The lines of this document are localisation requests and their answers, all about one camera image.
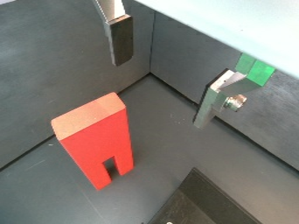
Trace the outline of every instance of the red block top face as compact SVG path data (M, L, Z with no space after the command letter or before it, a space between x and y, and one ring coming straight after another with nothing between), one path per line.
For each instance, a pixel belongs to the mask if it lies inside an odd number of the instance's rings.
M70 112L50 121L57 139L62 140L72 136L125 108L126 106L116 93L106 94L81 107L74 108Z

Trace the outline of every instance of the metal bolt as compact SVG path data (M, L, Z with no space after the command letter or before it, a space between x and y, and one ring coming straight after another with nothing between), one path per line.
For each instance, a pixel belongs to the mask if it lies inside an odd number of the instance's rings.
M225 100L224 108L229 108L231 110L237 112L239 109L243 107L245 101L247 97L243 94L237 94Z

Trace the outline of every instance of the black tray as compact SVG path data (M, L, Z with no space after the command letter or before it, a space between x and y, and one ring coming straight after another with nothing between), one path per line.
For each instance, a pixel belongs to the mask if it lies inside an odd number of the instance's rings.
M211 180L192 168L148 224L260 223Z

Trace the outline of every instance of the red block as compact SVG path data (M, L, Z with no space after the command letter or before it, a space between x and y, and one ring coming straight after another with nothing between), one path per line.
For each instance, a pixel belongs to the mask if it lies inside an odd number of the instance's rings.
M110 183L102 164L109 158L114 159L120 175L133 169L126 106L116 93L56 117L50 126L60 144L97 190Z

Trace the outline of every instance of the green block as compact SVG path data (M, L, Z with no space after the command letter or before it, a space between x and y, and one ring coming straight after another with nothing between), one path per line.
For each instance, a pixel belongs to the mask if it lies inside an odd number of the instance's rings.
M256 62L255 58L252 58L245 53L241 53L240 57L239 57L239 60L237 60L237 64L236 64L236 70L241 74L248 74L249 69L253 66L255 62Z
M249 79L260 87L263 87L267 84L267 81L273 72L275 72L275 69L269 65L267 65L264 62L257 60L248 72L247 79Z
M241 53L239 57L236 70L241 74L245 74L247 79L249 81L253 81L260 87L267 84L267 81L275 72L273 67L271 67L260 60L256 60L245 53Z

